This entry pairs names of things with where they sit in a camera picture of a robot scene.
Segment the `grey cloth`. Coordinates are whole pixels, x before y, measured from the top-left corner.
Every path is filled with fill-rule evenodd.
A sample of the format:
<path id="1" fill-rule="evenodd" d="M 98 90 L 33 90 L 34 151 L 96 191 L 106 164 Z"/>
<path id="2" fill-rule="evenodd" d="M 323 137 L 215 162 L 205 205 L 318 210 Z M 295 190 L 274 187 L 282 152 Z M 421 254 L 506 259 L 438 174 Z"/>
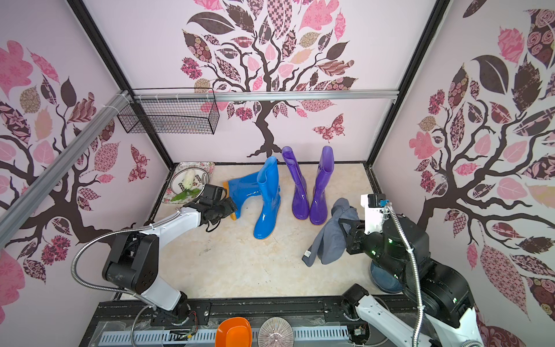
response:
<path id="1" fill-rule="evenodd" d="M 346 250 L 346 238 L 351 230 L 349 224 L 341 224 L 340 219 L 359 221 L 357 209 L 345 198 L 339 198 L 331 209 L 331 218 L 326 222 L 312 245 L 305 251 L 302 261 L 312 267 L 316 259 L 329 265 L 341 258 Z"/>

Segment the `blue boot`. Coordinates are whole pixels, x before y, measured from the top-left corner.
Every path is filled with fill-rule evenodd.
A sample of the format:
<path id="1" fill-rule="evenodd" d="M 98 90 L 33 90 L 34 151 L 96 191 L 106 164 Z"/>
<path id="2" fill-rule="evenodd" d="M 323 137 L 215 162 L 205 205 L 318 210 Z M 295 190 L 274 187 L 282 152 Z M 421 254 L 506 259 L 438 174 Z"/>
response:
<path id="1" fill-rule="evenodd" d="M 248 198 L 261 195 L 257 177 L 258 173 L 255 172 L 223 183 L 223 187 L 227 190 L 228 196 L 237 207 L 236 211 L 231 214 L 231 218 L 234 221 L 241 217 L 241 208 Z"/>
<path id="2" fill-rule="evenodd" d="M 254 227 L 253 235 L 256 239 L 266 239 L 275 229 L 281 203 L 277 161 L 276 157 L 269 157 L 257 174 L 263 207 Z"/>

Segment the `purple boot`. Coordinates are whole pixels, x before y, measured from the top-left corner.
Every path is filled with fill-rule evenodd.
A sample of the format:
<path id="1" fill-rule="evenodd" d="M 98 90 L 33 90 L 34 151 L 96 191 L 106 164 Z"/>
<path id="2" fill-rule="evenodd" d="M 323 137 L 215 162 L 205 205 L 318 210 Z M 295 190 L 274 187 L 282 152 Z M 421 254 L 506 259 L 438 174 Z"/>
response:
<path id="1" fill-rule="evenodd" d="M 335 168 L 333 149 L 325 146 L 319 160 L 316 181 L 314 184 L 313 201 L 310 208 L 309 219 L 314 225 L 322 225 L 328 219 L 328 204 L 326 188 L 330 182 Z"/>
<path id="2" fill-rule="evenodd" d="M 291 147 L 282 149 L 283 160 L 288 167 L 295 186 L 292 200 L 293 215 L 299 220 L 309 218 L 309 201 L 306 193 L 306 180 L 301 172 L 296 156 Z"/>

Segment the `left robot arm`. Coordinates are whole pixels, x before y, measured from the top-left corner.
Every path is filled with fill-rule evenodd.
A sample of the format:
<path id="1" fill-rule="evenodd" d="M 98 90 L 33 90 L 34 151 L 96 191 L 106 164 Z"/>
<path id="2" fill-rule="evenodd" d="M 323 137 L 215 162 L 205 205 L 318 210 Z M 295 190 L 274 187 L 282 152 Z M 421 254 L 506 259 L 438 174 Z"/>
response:
<path id="1" fill-rule="evenodd" d="M 103 268 L 103 279 L 183 319 L 190 311 L 187 296 L 160 276 L 160 251 L 192 229 L 203 225 L 217 227 L 236 211 L 237 206 L 226 188 L 205 185 L 198 198 L 173 215 L 144 230 L 116 236 Z"/>

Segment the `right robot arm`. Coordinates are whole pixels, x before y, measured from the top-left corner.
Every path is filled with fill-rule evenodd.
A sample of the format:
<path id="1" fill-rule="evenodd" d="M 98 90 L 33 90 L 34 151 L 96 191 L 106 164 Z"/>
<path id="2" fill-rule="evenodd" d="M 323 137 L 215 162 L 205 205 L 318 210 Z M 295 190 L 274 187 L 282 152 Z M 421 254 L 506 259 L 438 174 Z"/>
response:
<path id="1" fill-rule="evenodd" d="M 341 218 L 339 225 L 348 253 L 368 255 L 397 280 L 418 314 L 412 328 L 354 284 L 342 295 L 346 318 L 367 322 L 396 346 L 482 346 L 470 286 L 458 271 L 432 259 L 423 228 L 403 215 L 371 234 L 365 233 L 364 221 Z"/>

